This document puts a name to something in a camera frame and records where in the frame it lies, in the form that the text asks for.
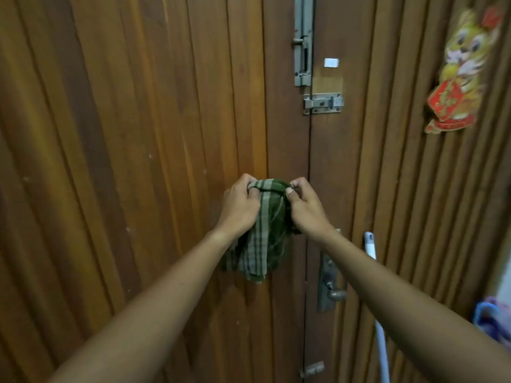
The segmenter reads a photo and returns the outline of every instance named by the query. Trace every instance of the green striped towel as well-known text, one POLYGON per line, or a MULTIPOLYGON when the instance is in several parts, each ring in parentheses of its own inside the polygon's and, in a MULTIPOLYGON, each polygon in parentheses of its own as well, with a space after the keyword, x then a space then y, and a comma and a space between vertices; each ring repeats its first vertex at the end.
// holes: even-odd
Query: green striped towel
POLYGON ((238 238, 222 258, 224 270, 239 270, 253 282, 263 282, 268 270, 276 269, 288 253, 288 238, 299 234, 291 220, 286 188, 291 185, 276 179, 249 184, 261 191, 261 209, 254 226, 238 238))

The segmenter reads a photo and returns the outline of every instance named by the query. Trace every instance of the white label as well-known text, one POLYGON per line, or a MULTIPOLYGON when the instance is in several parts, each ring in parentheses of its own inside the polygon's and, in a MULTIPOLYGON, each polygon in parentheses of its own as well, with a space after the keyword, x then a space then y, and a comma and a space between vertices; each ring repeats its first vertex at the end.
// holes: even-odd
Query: white label
POLYGON ((325 67, 339 67, 339 59, 333 59, 331 57, 326 57, 324 59, 324 66, 325 67))

